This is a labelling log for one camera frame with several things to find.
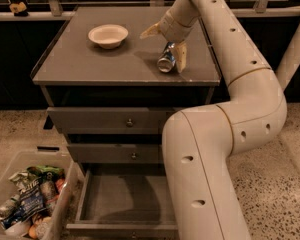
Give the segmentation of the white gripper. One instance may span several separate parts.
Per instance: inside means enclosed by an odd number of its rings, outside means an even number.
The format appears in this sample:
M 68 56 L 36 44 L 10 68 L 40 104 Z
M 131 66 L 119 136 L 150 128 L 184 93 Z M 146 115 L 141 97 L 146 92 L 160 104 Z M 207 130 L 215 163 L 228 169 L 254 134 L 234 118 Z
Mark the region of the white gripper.
M 140 34 L 141 39 L 162 34 L 168 42 L 176 43 L 172 48 L 172 54 L 176 61 L 176 68 L 181 73 L 187 62 L 187 45 L 184 41 L 192 30 L 194 18 L 189 15 L 177 13 L 174 15 L 169 9 L 161 18 Z

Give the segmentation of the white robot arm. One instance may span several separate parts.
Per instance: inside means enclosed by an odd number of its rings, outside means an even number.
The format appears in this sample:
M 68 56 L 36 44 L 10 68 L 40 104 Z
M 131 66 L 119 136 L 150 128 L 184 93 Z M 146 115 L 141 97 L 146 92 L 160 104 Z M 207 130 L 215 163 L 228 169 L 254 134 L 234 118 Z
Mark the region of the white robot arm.
M 180 43 L 197 19 L 206 27 L 230 99 L 180 110 L 164 125 L 163 161 L 179 239 L 250 240 L 226 159 L 272 140 L 285 123 L 286 99 L 225 0 L 176 0 L 142 35 Z

